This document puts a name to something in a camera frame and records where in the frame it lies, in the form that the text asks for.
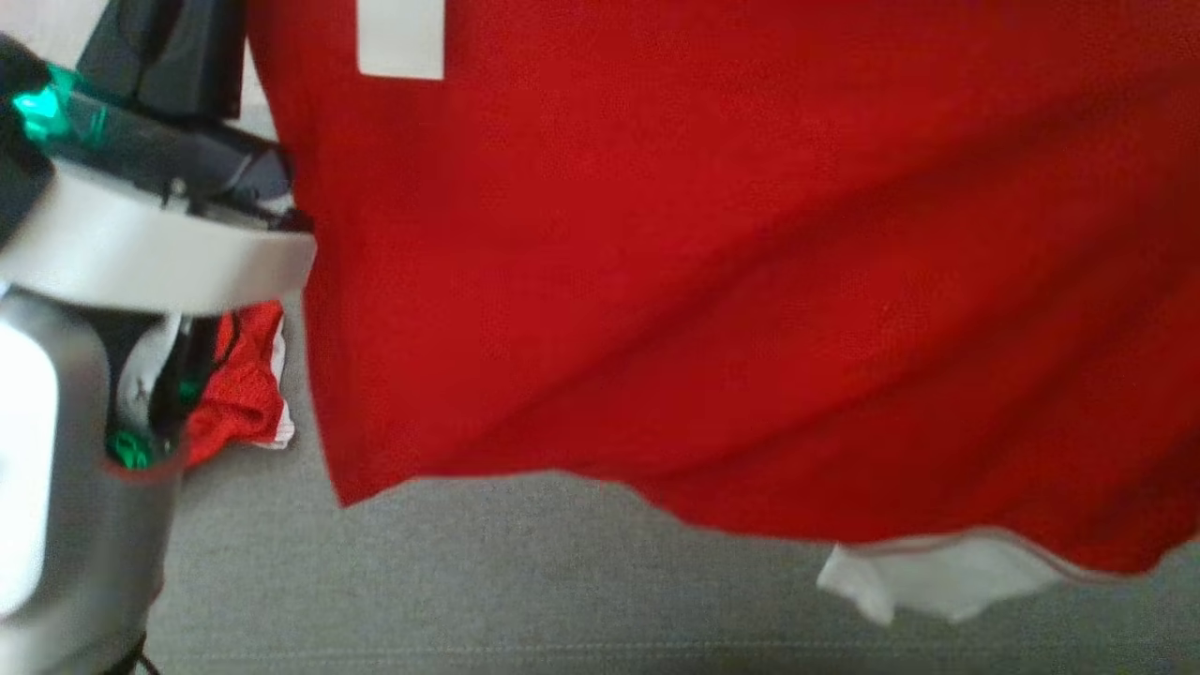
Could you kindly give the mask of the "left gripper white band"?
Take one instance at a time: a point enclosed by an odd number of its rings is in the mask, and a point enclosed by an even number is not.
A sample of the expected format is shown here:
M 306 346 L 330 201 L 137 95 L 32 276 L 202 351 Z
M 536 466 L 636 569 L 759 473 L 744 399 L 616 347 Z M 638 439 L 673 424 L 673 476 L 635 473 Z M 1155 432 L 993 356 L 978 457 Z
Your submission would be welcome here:
M 239 118 L 247 32 L 246 1 L 108 1 L 82 78 L 4 65 L 5 283 L 149 313 L 226 313 L 304 287 L 317 244 L 308 215 L 271 208 L 292 193 L 278 143 L 148 112 L 172 110 L 145 80 L 174 34 L 178 113 Z

